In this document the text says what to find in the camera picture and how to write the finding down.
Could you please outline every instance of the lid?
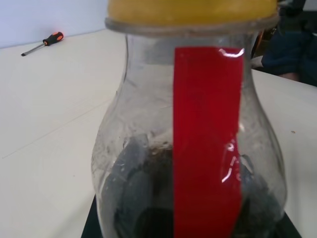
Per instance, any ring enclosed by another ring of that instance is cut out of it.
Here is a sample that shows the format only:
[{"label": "lid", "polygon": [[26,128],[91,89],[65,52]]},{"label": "lid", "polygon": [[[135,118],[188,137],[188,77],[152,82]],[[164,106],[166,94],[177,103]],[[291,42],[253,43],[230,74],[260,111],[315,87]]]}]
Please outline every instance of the lid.
[{"label": "lid", "polygon": [[112,21],[142,26],[213,25],[267,18],[277,0],[109,0]]}]

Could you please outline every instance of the black base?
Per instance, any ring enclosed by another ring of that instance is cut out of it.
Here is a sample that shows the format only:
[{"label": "black base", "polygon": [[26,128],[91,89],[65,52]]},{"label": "black base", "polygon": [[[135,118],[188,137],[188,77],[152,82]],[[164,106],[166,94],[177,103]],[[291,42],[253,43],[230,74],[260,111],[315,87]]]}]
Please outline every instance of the black base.
[{"label": "black base", "polygon": [[[103,238],[97,216],[96,197],[94,197],[93,204],[91,205],[81,238]],[[284,218],[276,225],[274,234],[272,234],[272,238],[302,237],[294,227],[287,214],[285,214]]]}]

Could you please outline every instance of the red tape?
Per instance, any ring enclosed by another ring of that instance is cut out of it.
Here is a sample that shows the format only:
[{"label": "red tape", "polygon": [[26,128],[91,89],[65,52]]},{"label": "red tape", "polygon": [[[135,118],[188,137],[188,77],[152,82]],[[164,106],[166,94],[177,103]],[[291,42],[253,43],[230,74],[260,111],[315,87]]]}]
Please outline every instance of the red tape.
[{"label": "red tape", "polygon": [[175,51],[174,238],[229,238],[238,219],[242,54],[212,47]]}]

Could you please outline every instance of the orange screwdriver handle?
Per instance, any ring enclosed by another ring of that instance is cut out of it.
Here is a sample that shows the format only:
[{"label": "orange screwdriver handle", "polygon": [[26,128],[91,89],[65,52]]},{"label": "orange screwdriver handle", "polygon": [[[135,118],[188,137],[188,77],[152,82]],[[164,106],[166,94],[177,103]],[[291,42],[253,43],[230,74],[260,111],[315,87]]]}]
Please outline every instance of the orange screwdriver handle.
[{"label": "orange screwdriver handle", "polygon": [[46,46],[50,46],[52,44],[60,42],[63,38],[64,38],[63,33],[55,32],[55,33],[51,34],[47,39],[44,39],[43,43]]}]

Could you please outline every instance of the screwdriver shaft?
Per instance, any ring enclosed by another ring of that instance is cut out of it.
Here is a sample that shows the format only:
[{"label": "screwdriver shaft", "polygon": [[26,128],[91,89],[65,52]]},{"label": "screwdriver shaft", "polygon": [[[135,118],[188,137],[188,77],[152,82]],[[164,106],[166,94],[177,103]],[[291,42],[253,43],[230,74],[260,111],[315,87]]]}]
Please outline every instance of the screwdriver shaft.
[{"label": "screwdriver shaft", "polygon": [[28,54],[32,53],[33,51],[38,50],[39,48],[41,48],[41,47],[43,47],[43,46],[45,46],[44,43],[43,43],[43,44],[40,44],[39,46],[36,46],[35,48],[33,48],[33,49],[31,49],[31,50],[29,50],[29,51],[27,51],[27,52],[24,52],[24,53],[21,54],[21,55],[22,55],[22,56],[27,56]]}]

